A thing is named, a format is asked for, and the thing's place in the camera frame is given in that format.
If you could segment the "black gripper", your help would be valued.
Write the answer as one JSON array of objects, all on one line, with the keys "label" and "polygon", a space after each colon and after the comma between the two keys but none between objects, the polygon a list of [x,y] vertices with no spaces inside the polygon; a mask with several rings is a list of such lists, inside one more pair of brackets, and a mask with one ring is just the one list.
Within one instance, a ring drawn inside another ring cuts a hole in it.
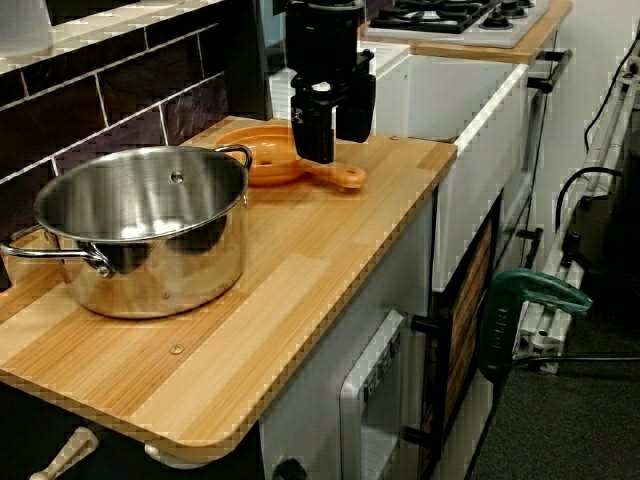
[{"label": "black gripper", "polygon": [[373,59],[370,49],[358,50],[352,31],[287,32],[286,61],[295,72],[291,127],[301,158],[318,164],[334,161],[333,106],[321,99],[330,95],[344,96],[336,108],[336,137],[351,142],[368,139],[376,97],[376,78],[370,73]]}]

